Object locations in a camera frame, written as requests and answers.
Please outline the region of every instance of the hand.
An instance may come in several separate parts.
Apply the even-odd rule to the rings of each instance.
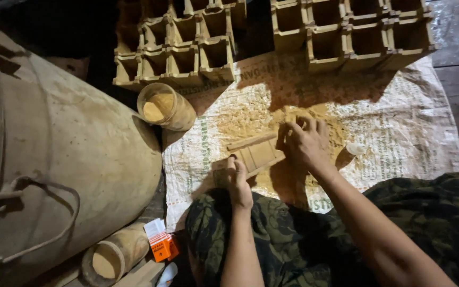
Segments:
[[[247,183],[247,168],[245,164],[235,159],[235,156],[230,156],[227,161],[227,176],[229,197],[233,211],[244,210],[250,212],[253,201],[251,187]]]
[[[291,160],[309,170],[314,177],[337,172],[328,155],[328,126],[322,120],[300,116],[297,123],[287,123],[291,134],[286,137]]]

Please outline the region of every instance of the sawdust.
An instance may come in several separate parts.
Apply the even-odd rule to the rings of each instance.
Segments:
[[[95,272],[108,279],[116,278],[121,268],[120,258],[105,244],[100,244],[95,249],[92,265]]]
[[[156,94],[148,99],[143,106],[144,120],[157,122],[167,119],[173,109],[173,94]]]
[[[327,123],[330,137],[329,153],[332,163],[335,163],[338,154],[344,148],[348,134],[341,121],[328,111],[327,104],[307,108],[285,105],[272,111],[269,105],[270,99],[260,96],[259,93],[246,103],[240,102],[239,97],[228,103],[227,110],[220,113],[216,122],[218,130],[223,135],[224,146],[264,132],[278,131],[281,124],[295,121],[297,116],[310,116]],[[298,177],[297,170],[286,159],[259,173],[256,176],[256,187],[264,188],[267,192],[275,192],[282,200],[288,202],[288,198],[296,194]],[[311,175],[306,176],[304,184],[309,187],[319,186]],[[306,190],[307,195],[310,195],[310,189]]]

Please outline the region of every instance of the person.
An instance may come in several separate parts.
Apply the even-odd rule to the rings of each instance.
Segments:
[[[202,194],[186,218],[199,285],[459,285],[459,173],[390,179],[362,194],[330,163],[323,121],[288,126],[287,159],[334,209],[306,212],[251,192],[245,165],[230,157],[228,190]]]

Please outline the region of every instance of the camouflage pants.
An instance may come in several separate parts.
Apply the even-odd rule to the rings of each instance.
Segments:
[[[459,174],[386,180],[365,195],[459,285]],[[252,229],[266,286],[379,285],[334,209],[317,214],[256,193],[253,199]],[[220,284],[229,202],[225,190],[214,189],[196,199],[187,216],[189,247],[206,286]]]

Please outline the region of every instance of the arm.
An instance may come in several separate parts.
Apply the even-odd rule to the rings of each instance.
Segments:
[[[252,235],[253,201],[246,182],[247,168],[240,160],[230,157],[227,171],[233,212],[221,287],[265,286]]]
[[[329,161],[328,128],[301,118],[287,139],[290,153],[318,180],[382,286],[456,286],[440,267]]]

